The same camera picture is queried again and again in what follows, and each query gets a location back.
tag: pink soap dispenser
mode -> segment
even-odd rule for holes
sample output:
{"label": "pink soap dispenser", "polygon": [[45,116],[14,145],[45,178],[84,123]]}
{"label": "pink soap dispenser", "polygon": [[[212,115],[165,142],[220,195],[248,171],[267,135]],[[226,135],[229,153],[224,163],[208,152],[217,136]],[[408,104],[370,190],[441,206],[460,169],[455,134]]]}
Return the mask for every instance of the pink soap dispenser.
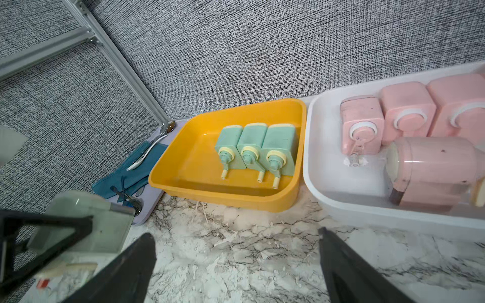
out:
{"label": "pink soap dispenser", "polygon": [[342,153],[350,156],[350,164],[359,166],[358,155],[377,154],[384,131],[384,116],[379,100],[373,96],[357,96],[342,101]]}
{"label": "pink soap dispenser", "polygon": [[399,137],[426,137],[436,112],[433,99],[420,82],[384,87],[381,105],[386,120],[382,145]]}
{"label": "pink soap dispenser", "polygon": [[449,211],[485,176],[485,153],[459,137],[398,138],[387,149],[391,202]]}
{"label": "pink soap dispenser", "polygon": [[464,74],[431,81],[428,91],[436,105],[430,137],[463,137],[474,145],[485,141],[485,79]]}

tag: silver spoon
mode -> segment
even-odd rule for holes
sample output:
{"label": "silver spoon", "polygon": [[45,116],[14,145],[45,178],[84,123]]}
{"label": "silver spoon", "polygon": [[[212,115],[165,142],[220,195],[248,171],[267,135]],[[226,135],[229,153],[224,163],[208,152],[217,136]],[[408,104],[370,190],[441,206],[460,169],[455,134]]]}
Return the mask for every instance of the silver spoon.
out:
{"label": "silver spoon", "polygon": [[135,169],[135,168],[137,168],[138,166],[140,166],[140,164],[142,164],[143,160],[145,160],[145,158],[147,157],[148,153],[149,153],[149,152],[150,152],[150,150],[151,150],[151,149],[152,149],[152,148],[155,146],[155,144],[157,144],[157,143],[158,143],[158,141],[160,141],[161,139],[163,139],[163,138],[165,138],[166,136],[168,136],[168,134],[169,134],[169,133],[170,133],[172,130],[174,130],[175,125],[176,125],[176,123],[175,123],[175,121],[173,121],[173,120],[172,120],[172,121],[170,121],[170,122],[168,122],[168,124],[167,124],[167,128],[164,130],[164,132],[162,133],[162,132],[160,131],[160,134],[159,134],[157,137],[155,137],[155,139],[153,139],[152,144],[150,145],[150,147],[149,147],[149,148],[148,148],[148,149],[147,149],[147,150],[146,150],[146,151],[145,151],[145,152],[144,152],[144,153],[143,153],[143,154],[142,154],[142,155],[141,155],[141,156],[140,156],[140,157],[139,157],[139,158],[138,158],[138,159],[137,159],[137,160],[136,160],[136,161],[135,161],[135,162],[132,164],[132,165],[130,165],[130,166],[129,166],[129,167],[126,169],[126,170],[127,170],[127,171],[130,171],[130,170]]}
{"label": "silver spoon", "polygon": [[139,197],[139,196],[141,196],[141,195],[142,195],[142,193],[143,193],[143,190],[144,190],[144,189],[145,189],[145,186],[140,187],[140,189],[136,191],[136,193],[135,193],[135,197]]}

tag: aluminum frame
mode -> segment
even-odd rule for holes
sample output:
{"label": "aluminum frame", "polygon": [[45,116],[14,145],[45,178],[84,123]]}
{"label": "aluminum frame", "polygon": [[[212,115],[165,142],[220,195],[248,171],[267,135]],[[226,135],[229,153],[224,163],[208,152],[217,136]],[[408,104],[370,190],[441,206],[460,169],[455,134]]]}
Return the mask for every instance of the aluminum frame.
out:
{"label": "aluminum frame", "polygon": [[80,28],[68,31],[62,35],[2,58],[0,60],[0,80],[11,77],[28,67],[84,43],[93,37],[94,34],[88,27],[81,26]]}
{"label": "aluminum frame", "polygon": [[94,41],[96,45],[121,75],[123,80],[125,80],[135,95],[141,100],[150,114],[161,125],[167,123],[170,120],[168,115],[163,111],[160,104],[143,84],[140,77],[138,77],[136,72],[126,61],[125,57],[123,57],[86,5],[81,0],[62,0],[62,2],[81,26],[91,29],[96,38]]}

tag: gray textured wall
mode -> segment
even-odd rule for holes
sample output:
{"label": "gray textured wall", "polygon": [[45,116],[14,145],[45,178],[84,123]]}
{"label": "gray textured wall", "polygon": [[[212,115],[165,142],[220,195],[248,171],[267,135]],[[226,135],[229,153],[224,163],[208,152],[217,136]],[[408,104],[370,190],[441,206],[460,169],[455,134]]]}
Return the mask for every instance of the gray textured wall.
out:
{"label": "gray textured wall", "polygon": [[77,27],[60,0],[0,0],[0,58]]}
{"label": "gray textured wall", "polygon": [[0,208],[36,213],[58,192],[90,191],[158,127],[91,44],[1,81],[0,124],[29,138],[0,167]]}
{"label": "gray textured wall", "polygon": [[485,59],[483,0],[88,0],[171,117]]}
{"label": "gray textured wall", "polygon": [[[85,1],[173,118],[485,59],[483,0]],[[0,0],[0,57],[77,26],[59,0]],[[89,44],[0,94],[0,124],[29,137],[0,207],[89,190],[157,126]]]}

